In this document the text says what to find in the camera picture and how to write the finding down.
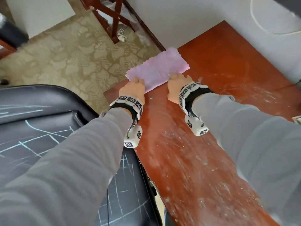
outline black pipe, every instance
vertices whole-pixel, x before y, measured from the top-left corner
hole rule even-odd
[[[28,34],[19,29],[0,13],[0,39],[13,48],[19,48],[28,42]]]

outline white wall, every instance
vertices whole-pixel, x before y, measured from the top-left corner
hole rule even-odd
[[[301,79],[301,34],[263,32],[251,18],[250,0],[128,1],[165,48],[178,48],[226,20],[290,81]],[[273,0],[254,0],[254,14],[269,31],[301,30],[301,19]]]
[[[75,15],[67,0],[6,0],[16,25],[32,38]]]

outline wristband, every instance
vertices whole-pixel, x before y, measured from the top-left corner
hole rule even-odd
[[[110,104],[111,108],[126,108],[132,114],[133,122],[140,120],[143,106],[138,98],[131,96],[120,96]]]
[[[197,117],[192,111],[192,103],[195,98],[205,93],[214,92],[211,91],[207,85],[203,85],[199,82],[191,82],[181,89],[179,94],[179,105],[187,116]]]

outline black wrist strap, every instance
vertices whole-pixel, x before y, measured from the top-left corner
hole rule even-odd
[[[193,111],[192,111],[192,103],[194,101],[195,98],[197,98],[198,96],[201,96],[202,94],[205,93],[214,93],[212,90],[210,90],[209,88],[198,88],[197,90],[191,92],[189,94],[189,96],[185,99],[185,109],[188,111],[190,116],[193,117],[197,117]]]
[[[110,107],[110,109],[112,109],[112,108],[125,108],[125,109],[129,110],[130,113],[132,114],[133,123],[134,123],[136,120],[137,120],[137,122],[138,122],[137,112],[133,109],[132,106],[127,105],[127,104],[125,104],[125,103],[115,103],[114,105],[112,105],[112,106]]]

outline red wooden tabletop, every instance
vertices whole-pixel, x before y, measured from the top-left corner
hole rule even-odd
[[[178,49],[190,65],[185,75],[219,94],[292,121],[301,92],[227,22]],[[125,82],[104,93],[112,102]],[[252,188],[207,133],[196,137],[180,107],[167,100],[167,84],[145,94],[137,155],[177,225],[277,225]]]

